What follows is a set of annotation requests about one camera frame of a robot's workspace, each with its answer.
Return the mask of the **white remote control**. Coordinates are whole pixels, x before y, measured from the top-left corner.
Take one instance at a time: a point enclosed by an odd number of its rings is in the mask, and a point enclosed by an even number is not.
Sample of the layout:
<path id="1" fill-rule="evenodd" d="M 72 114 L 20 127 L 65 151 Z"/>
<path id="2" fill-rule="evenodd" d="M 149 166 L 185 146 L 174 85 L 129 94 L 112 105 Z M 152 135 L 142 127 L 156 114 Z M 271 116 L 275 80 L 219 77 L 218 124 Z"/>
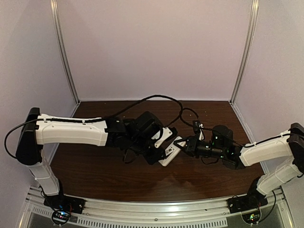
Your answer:
<path id="1" fill-rule="evenodd" d="M 165 149 L 166 157 L 160 160 L 159 163 L 166 167 L 180 152 L 181 150 L 173 144 L 173 142 Z"/>

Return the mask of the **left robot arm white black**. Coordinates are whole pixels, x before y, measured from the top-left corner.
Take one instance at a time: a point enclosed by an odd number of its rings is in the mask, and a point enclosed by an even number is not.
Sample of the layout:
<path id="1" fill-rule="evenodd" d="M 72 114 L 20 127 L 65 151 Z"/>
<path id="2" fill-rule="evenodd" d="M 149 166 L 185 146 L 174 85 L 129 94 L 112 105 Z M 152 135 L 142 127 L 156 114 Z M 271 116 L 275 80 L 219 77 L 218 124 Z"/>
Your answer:
<path id="1" fill-rule="evenodd" d="M 136 119 L 81 119 L 49 116 L 32 108 L 22 125 L 16 158 L 29 168 L 45 195 L 53 197 L 60 195 L 62 187 L 42 154 L 45 144 L 89 144 L 131 150 L 154 164 L 165 158 L 161 144 L 171 135 L 172 131 L 148 111 Z"/>

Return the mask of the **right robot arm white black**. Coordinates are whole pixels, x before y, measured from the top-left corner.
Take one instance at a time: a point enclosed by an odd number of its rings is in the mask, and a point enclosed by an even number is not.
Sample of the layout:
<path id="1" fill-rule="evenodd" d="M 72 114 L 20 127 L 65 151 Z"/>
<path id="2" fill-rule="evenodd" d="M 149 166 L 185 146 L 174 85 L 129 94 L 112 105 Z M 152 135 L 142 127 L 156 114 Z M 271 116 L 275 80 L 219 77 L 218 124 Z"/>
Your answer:
<path id="1" fill-rule="evenodd" d="M 272 190 L 304 174 L 304 128 L 299 123 L 277 136 L 260 142 L 239 144 L 233 140 L 233 131 L 224 125 L 211 129 L 209 142 L 200 139 L 204 127 L 194 121 L 194 136 L 188 136 L 173 144 L 190 157 L 215 158 L 233 170 L 243 169 L 253 164 L 286 157 L 274 171 L 255 179 L 248 195 L 264 197 Z"/>

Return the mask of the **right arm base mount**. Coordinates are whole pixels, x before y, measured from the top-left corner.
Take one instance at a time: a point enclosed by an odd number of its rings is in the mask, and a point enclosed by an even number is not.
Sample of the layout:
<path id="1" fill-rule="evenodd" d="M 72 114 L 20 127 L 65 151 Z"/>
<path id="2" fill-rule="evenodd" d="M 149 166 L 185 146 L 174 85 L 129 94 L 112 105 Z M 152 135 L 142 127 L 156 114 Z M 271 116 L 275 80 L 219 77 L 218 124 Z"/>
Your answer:
<path id="1" fill-rule="evenodd" d="M 260 208 L 268 204 L 266 196 L 257 191 L 258 179 L 253 180 L 246 195 L 233 196 L 227 200 L 230 214 L 253 210 L 241 215 L 243 221 L 249 225 L 258 224 L 263 220 Z"/>

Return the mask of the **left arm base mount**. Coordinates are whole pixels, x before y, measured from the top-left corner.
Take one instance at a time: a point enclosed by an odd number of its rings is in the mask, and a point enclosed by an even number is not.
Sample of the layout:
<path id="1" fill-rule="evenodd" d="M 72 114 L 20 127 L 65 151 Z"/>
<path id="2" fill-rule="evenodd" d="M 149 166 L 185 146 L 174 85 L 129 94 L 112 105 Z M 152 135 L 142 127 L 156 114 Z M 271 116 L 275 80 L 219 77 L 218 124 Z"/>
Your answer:
<path id="1" fill-rule="evenodd" d="M 52 222 L 62 227 L 72 217 L 72 213 L 82 214 L 85 200 L 83 198 L 67 196 L 63 192 L 63 185 L 59 180 L 59 193 L 54 196 L 48 196 L 41 188 L 41 196 L 44 198 L 44 205 L 50 207 L 53 212 Z"/>

